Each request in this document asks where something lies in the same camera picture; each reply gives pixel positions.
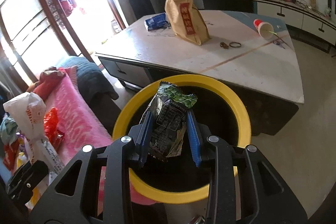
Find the red crinkled wrapper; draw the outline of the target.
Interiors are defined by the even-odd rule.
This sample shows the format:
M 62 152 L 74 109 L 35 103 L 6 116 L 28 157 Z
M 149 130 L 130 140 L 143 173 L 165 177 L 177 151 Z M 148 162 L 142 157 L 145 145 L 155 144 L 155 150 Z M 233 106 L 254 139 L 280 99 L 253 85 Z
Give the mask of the red crinkled wrapper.
M 48 113 L 45 114 L 44 120 L 45 135 L 56 151 L 59 150 L 61 143 L 64 140 L 65 134 L 58 129 L 58 110 L 52 107 Z

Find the brown paper bag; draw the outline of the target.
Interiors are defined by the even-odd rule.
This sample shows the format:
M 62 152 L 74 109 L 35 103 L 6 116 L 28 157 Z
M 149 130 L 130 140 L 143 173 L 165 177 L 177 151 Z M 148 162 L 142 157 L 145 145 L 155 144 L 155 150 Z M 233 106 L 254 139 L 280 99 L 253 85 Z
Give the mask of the brown paper bag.
M 201 46 L 210 39 L 208 28 L 194 0 L 166 0 L 165 13 L 181 39 Z

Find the red white paper cup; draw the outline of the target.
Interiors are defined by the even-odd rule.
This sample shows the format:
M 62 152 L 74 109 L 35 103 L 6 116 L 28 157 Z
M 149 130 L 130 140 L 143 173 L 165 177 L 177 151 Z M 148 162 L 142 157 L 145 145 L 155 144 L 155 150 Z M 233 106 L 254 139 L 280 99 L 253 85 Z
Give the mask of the red white paper cup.
M 266 40 L 270 40 L 276 36 L 276 32 L 274 31 L 272 24 L 268 22 L 265 22 L 261 19 L 255 19 L 253 21 L 253 25 L 255 26 L 259 35 Z

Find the dark green snack wrapper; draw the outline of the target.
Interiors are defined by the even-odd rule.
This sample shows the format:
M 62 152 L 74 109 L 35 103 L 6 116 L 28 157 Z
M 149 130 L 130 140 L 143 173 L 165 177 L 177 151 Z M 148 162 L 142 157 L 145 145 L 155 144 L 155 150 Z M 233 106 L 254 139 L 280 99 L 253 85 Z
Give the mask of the dark green snack wrapper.
M 186 115 L 197 102 L 194 94 L 184 94 L 175 84 L 162 81 L 146 111 L 153 116 L 149 153 L 167 161 L 182 152 L 183 138 L 187 130 Z

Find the white black tv cabinet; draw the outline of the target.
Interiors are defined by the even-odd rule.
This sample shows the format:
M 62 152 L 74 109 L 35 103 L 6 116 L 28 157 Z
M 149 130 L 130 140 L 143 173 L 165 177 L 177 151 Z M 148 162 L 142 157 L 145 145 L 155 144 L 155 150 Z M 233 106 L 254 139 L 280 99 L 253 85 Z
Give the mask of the white black tv cabinet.
M 302 2 L 284 0 L 203 0 L 206 10 L 227 10 L 254 13 L 278 18 L 291 30 L 294 37 L 304 41 L 309 36 L 314 42 L 307 43 L 328 53 L 335 48 L 335 23 L 307 8 Z

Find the small brown trinket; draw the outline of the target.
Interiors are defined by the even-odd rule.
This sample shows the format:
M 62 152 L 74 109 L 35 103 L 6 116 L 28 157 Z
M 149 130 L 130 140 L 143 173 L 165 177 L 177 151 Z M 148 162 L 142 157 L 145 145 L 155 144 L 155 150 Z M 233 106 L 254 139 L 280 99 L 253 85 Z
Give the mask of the small brown trinket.
M 226 50 L 230 48 L 225 42 L 221 42 L 220 46 Z

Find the yellow rimmed trash bin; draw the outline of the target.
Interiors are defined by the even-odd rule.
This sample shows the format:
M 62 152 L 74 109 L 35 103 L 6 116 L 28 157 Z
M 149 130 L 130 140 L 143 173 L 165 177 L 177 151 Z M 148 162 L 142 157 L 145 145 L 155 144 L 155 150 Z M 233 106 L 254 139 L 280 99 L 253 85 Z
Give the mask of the yellow rimmed trash bin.
M 251 123 L 247 110 L 238 95 L 224 83 L 203 75 L 175 75 L 162 79 L 178 86 L 195 86 L 211 91 L 221 97 L 232 112 L 238 125 L 238 146 L 245 147 L 251 142 Z M 112 139 L 117 140 L 128 133 L 128 125 L 136 111 L 155 95 L 160 81 L 147 85 L 134 95 L 122 109 L 113 129 Z M 129 171 L 131 201 L 141 205 L 152 205 L 156 202 L 184 204 L 203 200 L 209 195 L 207 184 L 188 192 L 165 192 L 143 182 L 133 170 Z

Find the light blue cloth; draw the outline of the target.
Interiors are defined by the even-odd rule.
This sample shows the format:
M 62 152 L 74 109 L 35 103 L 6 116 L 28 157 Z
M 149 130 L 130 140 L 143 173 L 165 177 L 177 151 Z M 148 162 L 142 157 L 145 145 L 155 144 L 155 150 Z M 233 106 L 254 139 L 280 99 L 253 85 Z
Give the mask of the light blue cloth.
M 11 145 L 16 141 L 17 128 L 18 125 L 16 121 L 9 115 L 9 113 L 5 113 L 1 123 L 1 141 L 4 145 Z

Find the white printed plastic bag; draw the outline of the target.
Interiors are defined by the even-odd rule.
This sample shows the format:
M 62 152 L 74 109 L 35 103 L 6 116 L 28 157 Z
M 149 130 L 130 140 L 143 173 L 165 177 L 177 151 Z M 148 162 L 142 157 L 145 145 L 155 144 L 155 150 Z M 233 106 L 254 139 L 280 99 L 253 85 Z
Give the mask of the white printed plastic bag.
M 3 104 L 25 136 L 25 148 L 31 163 L 43 161 L 51 172 L 59 174 L 64 168 L 57 152 L 44 131 L 46 106 L 35 93 L 22 93 Z

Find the pink patterned blanket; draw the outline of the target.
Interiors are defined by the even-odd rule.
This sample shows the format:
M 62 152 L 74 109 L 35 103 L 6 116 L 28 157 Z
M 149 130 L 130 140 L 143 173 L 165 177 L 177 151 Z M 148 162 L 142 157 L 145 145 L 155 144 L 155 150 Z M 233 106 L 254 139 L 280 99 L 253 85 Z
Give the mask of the pink patterned blanket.
M 112 138 L 80 95 L 76 68 L 64 70 L 65 77 L 44 103 L 46 107 L 56 107 L 58 110 L 58 129 L 65 137 L 56 152 L 65 166 L 82 146 L 105 147 L 112 143 Z

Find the white coffee table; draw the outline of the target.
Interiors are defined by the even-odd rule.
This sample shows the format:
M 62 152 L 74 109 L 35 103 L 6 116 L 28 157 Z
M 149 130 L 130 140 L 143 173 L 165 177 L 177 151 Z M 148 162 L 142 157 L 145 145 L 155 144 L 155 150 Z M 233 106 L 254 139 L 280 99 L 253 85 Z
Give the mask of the white coffee table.
M 140 19 L 101 45 L 96 56 L 111 76 L 146 85 L 177 73 L 215 78 L 243 101 L 254 135 L 275 135 L 305 101 L 297 55 L 277 18 L 247 12 L 203 10 L 210 39 L 201 46 L 166 28 L 147 31 Z M 272 24 L 276 36 L 262 38 L 253 21 Z M 230 48 L 220 46 L 225 42 Z

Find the red garment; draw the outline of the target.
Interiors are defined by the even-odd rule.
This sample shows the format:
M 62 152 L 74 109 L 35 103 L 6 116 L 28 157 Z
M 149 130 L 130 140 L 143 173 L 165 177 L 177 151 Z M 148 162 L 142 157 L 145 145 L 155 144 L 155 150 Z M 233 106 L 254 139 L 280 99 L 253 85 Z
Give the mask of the red garment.
M 63 68 L 49 67 L 40 74 L 37 82 L 28 87 L 26 92 L 37 94 L 45 102 L 65 75 L 66 71 Z

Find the brown framed glass door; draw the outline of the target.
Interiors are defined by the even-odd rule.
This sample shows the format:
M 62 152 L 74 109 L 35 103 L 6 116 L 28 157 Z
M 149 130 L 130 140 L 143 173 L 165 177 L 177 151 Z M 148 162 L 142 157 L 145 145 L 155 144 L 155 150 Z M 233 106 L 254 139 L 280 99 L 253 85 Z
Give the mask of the brown framed glass door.
M 95 53 L 125 28 L 117 0 L 1 0 L 1 68 L 25 90 L 43 67 Z

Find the blue snack packet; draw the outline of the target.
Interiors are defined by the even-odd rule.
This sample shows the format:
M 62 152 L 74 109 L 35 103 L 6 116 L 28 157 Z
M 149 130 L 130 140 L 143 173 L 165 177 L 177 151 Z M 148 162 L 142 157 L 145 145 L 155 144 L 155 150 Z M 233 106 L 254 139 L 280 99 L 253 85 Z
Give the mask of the blue snack packet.
M 155 31 L 170 27 L 166 13 L 154 15 L 144 21 L 147 31 Z

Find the dark blue quilted cushion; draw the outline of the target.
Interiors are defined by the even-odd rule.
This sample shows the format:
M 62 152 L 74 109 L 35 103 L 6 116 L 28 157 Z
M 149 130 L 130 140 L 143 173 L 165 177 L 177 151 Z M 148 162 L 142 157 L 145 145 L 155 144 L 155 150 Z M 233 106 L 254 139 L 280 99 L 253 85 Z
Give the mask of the dark blue quilted cushion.
M 68 56 L 62 58 L 56 67 L 76 67 L 77 86 L 84 101 L 89 104 L 97 94 L 108 94 L 113 100 L 119 95 L 104 76 L 100 68 L 85 57 Z

